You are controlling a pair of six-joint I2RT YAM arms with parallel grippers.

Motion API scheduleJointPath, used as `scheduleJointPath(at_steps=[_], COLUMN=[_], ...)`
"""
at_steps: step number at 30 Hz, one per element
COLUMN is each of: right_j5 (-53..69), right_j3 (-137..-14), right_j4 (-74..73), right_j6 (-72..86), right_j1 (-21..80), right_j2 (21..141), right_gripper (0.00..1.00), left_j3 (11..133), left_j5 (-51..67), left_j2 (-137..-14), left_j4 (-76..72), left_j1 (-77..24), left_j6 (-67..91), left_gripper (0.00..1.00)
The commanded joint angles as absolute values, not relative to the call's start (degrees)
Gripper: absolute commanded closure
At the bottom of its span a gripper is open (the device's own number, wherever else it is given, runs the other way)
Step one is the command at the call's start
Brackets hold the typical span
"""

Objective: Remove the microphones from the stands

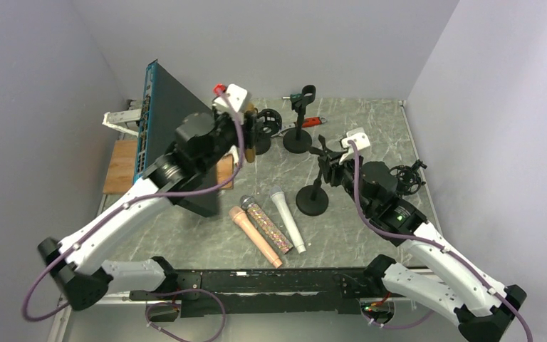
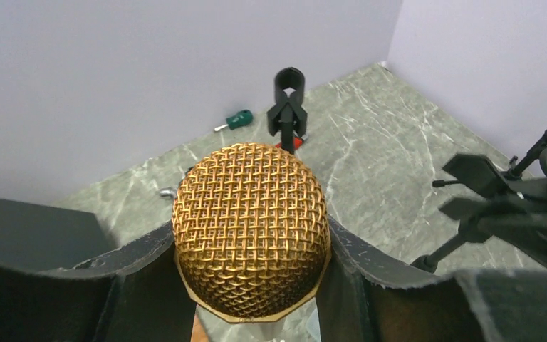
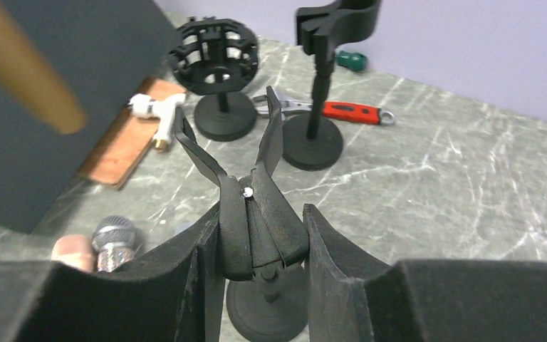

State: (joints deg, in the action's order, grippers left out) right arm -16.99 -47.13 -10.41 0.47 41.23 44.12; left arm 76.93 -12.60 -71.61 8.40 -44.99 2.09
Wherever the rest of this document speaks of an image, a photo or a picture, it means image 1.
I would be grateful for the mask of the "pink microphone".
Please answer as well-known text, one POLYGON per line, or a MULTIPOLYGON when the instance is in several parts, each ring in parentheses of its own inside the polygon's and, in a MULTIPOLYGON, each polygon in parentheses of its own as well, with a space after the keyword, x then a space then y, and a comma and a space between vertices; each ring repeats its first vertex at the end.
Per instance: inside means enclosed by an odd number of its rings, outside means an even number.
POLYGON ((254 243, 259 251, 266 257, 268 262, 274 267, 282 266, 282 261, 278 254, 271 248, 269 243, 258 232, 255 226, 251 223, 245 211, 234 206, 229 210, 231 220, 245 233, 245 235, 254 243))

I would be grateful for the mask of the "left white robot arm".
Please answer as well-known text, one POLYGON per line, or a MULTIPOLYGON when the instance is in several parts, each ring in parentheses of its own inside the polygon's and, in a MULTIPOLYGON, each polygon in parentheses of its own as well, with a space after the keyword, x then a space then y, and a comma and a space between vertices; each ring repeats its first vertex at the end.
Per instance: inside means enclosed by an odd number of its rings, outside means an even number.
POLYGON ((178 274, 162 256, 145 261, 111 261, 111 251, 149 218, 187 197, 205 195, 210 171, 231 147, 246 152, 258 132, 254 110, 235 115, 222 110, 187 116, 175 130, 174 141, 111 209, 76 233, 56 241, 43 240, 39 254, 47 274, 75 311, 91 307, 106 294, 151 292, 167 299, 178 288, 178 274))

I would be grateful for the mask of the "white microphone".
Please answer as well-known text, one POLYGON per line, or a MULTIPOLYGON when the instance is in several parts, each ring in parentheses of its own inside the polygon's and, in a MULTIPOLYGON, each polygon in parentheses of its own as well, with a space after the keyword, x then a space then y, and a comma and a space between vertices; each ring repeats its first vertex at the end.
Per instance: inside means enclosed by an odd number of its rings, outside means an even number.
POLYGON ((283 190, 275 185, 270 189, 269 197, 280 214, 283 223, 285 224, 287 231, 290 235, 291 242, 293 243, 296 251, 302 254, 306 251, 306 246, 301 233, 298 230, 296 221, 288 207, 286 196, 283 190))

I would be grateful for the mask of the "black tripod shock-mount stand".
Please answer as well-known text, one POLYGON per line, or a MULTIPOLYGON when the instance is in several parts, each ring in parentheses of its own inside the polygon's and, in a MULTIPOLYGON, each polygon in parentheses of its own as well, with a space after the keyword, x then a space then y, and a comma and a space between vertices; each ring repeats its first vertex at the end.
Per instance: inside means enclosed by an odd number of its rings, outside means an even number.
POLYGON ((397 165, 390 169, 390 174, 397 179, 397 195, 415 195, 427 183, 420 170, 426 170, 427 165, 416 160, 412 165, 397 165))

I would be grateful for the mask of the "glitter microphone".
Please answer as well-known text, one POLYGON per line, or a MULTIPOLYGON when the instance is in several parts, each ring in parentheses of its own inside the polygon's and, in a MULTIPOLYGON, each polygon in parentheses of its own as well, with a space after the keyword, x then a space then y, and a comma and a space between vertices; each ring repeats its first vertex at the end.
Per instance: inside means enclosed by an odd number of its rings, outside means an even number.
POLYGON ((249 214, 257 226, 283 254, 292 250, 292 243, 273 223, 271 218, 265 213, 253 196, 243 195, 240 199, 240 207, 249 214))

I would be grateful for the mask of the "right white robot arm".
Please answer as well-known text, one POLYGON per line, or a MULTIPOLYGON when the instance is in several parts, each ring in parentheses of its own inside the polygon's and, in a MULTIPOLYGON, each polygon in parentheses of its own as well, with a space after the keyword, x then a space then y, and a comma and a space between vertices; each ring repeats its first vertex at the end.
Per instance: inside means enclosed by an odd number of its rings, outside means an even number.
POLYGON ((439 277, 434 281, 380 254, 363 271, 368 293, 380 296, 388 291, 416 301, 451 321, 467 341, 500 341, 514 320, 522 325, 527 341, 533 340, 519 313, 526 292, 495 280, 458 252, 402 197, 402 185, 384 162, 320 152, 318 166, 325 183, 342 187, 352 197, 368 228, 439 277))

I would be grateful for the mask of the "gold microphone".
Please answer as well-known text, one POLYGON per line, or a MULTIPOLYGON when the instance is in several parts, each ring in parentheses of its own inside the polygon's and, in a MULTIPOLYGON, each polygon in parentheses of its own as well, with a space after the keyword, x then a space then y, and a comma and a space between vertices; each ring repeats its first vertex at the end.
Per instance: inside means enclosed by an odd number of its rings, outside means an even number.
POLYGON ((252 103, 244 111, 244 158, 248 163, 256 159, 257 113, 252 103))

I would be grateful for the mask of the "black clip round-base stand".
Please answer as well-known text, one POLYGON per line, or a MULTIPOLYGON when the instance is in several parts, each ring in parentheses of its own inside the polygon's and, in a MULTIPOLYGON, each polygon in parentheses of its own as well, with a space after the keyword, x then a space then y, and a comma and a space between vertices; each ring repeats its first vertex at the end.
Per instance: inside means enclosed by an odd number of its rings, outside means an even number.
POLYGON ((289 130, 283 137, 283 146, 293 154, 307 152, 312 145, 312 137, 307 133, 302 125, 306 116, 306 108, 316 98, 316 87, 314 85, 305 85, 301 92, 303 98, 295 103, 291 103, 291 110, 297 114, 296 126, 293 131, 289 130))

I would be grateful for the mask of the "tall black mic stand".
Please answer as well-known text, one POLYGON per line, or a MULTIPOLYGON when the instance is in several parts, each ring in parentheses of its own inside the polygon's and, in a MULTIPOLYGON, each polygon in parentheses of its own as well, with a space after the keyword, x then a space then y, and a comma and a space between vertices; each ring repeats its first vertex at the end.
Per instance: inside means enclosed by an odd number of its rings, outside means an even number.
POLYGON ((329 149, 324 136, 319 135, 318 141, 321 148, 312 146, 308 150, 310 154, 318 156, 318 175, 311 185, 302 187, 296 194, 298 210, 309 217, 319 216, 327 210, 329 198, 322 184, 330 182, 335 166, 338 165, 343 154, 341 151, 329 149))

